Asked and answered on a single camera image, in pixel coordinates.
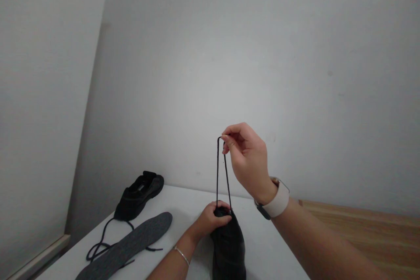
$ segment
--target gray insole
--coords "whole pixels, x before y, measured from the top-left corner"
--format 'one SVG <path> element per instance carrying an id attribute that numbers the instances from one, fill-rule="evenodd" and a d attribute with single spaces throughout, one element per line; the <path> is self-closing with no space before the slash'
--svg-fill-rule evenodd
<path id="1" fill-rule="evenodd" d="M 131 233 L 83 268 L 76 280 L 107 280 L 135 254 L 160 239 L 172 223 L 172 214 L 164 212 L 144 221 Z"/>

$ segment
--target forearm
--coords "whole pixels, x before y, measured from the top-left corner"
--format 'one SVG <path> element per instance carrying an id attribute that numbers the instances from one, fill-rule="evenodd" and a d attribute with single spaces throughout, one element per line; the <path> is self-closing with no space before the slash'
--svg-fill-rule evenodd
<path id="1" fill-rule="evenodd" d="M 292 198 L 285 211 L 272 221 L 312 280 L 387 279 L 349 242 Z"/>
<path id="2" fill-rule="evenodd" d="M 189 262 L 199 242 L 199 239 L 195 236 L 196 233 L 192 230 L 193 228 L 191 226 L 176 243 L 176 246 Z M 152 271 L 147 280 L 183 280 L 187 277 L 187 273 L 188 264 L 184 257 L 178 251 L 172 249 Z"/>

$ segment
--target baseboard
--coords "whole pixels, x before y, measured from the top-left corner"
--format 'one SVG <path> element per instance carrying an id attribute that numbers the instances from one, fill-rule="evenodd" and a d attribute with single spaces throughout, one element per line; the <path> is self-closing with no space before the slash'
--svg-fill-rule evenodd
<path id="1" fill-rule="evenodd" d="M 41 269 L 48 261 L 54 258 L 63 248 L 65 248 L 70 241 L 70 235 L 65 234 L 52 243 L 46 250 L 37 255 L 34 259 L 20 268 L 17 272 L 11 275 L 7 280 L 26 280 L 39 269 Z"/>

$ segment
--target wrist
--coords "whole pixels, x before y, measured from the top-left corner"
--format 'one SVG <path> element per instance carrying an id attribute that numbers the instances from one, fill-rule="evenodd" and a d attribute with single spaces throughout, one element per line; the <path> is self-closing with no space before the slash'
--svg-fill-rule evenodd
<path id="1" fill-rule="evenodd" d="M 184 233 L 184 235 L 191 240 L 195 245 L 203 238 L 200 229 L 197 227 L 195 221 Z"/>
<path id="2" fill-rule="evenodd" d="M 263 206 L 269 204 L 277 194 L 278 187 L 274 184 L 270 178 L 264 183 L 260 192 L 255 194 L 253 198 Z"/>

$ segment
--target bracelet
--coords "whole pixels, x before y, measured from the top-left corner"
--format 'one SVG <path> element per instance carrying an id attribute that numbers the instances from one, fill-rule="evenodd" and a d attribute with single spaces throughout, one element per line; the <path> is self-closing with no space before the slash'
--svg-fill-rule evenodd
<path id="1" fill-rule="evenodd" d="M 182 257 L 184 257 L 184 259 L 185 259 L 185 261 L 186 261 L 186 263 L 187 263 L 187 265 L 188 265 L 188 267 L 189 267 L 189 261 L 188 261 L 188 259 L 185 257 L 185 255 L 179 250 L 179 248 L 178 247 L 176 247 L 176 245 L 174 245 L 174 247 L 173 247 L 173 249 L 174 250 L 176 250 L 176 251 L 178 251 L 178 253 L 180 253 L 181 254 L 181 256 Z"/>

